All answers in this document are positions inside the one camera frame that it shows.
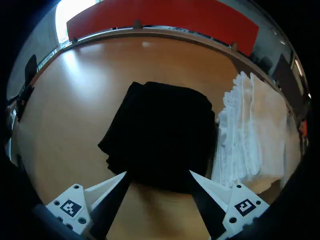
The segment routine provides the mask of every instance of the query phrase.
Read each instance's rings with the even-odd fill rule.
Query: wall
[[[251,3],[246,0],[218,0],[229,7],[241,12],[244,16],[249,18],[252,22],[259,26],[258,36],[253,47],[252,53],[258,58],[262,59],[264,56],[272,62],[272,68],[268,72],[271,76],[280,58],[283,54],[287,62],[291,60],[291,48],[288,44],[283,45],[280,41],[283,37],[277,32],[266,18],[259,12]]]
[[[25,80],[24,68],[35,54],[40,63],[52,50],[59,46],[56,35],[56,6],[39,22],[25,41],[13,65],[7,87],[7,99],[19,94]]]

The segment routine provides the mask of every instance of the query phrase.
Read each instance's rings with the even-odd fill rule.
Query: window
[[[56,9],[56,31],[59,43],[69,39],[67,21],[96,4],[96,0],[61,0]]]

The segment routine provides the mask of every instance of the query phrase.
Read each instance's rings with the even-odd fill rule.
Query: black chair
[[[24,85],[22,87],[22,90],[20,91],[20,94],[18,95],[18,101],[17,101],[18,121],[21,119],[24,109],[26,107],[26,103],[33,92],[34,87],[32,87],[30,83],[37,72],[38,72],[37,57],[35,54],[33,54],[29,59],[29,61],[27,62],[26,67],[24,69],[24,76],[25,76]]]
[[[17,96],[7,100],[7,106],[10,106],[15,100],[21,97],[22,93],[28,87],[33,77],[36,75],[37,71],[38,71],[37,57],[35,54],[33,54],[29,59],[29,61],[27,62],[26,67],[24,68],[25,79],[24,79],[24,84],[22,86],[22,89],[20,90]]]
[[[36,75],[37,72],[38,72],[37,57],[35,54],[33,54],[24,69],[25,87],[30,84],[31,80],[33,79],[33,77]]]

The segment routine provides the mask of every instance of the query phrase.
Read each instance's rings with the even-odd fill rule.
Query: folded laundry
[[[244,72],[224,95],[212,180],[231,187],[244,182],[260,193],[284,176],[288,110],[282,96]]]
[[[133,82],[98,144],[115,174],[186,192],[184,176],[205,175],[214,146],[214,112],[203,94],[156,82]]]

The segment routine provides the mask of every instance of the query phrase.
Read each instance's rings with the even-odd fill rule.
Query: black object
[[[203,94],[134,82],[98,146],[112,172],[130,171],[141,183],[187,192],[182,175],[205,175],[214,131],[212,105]]]
[[[26,108],[27,101],[29,100],[33,90],[34,90],[34,87],[32,87],[31,85],[28,85],[27,88],[21,93],[20,97],[18,98],[18,101],[17,101],[18,121],[20,121],[22,117],[24,109]]]
[[[301,96],[298,83],[293,75],[290,64],[281,54],[272,77],[280,83],[281,91],[292,106],[295,115],[299,118],[303,111],[303,97]]]
[[[37,57],[35,54],[33,54],[29,59],[29,61],[27,62],[26,67],[24,69],[25,86],[28,86],[31,83],[31,80],[37,74],[37,71],[38,71]]]

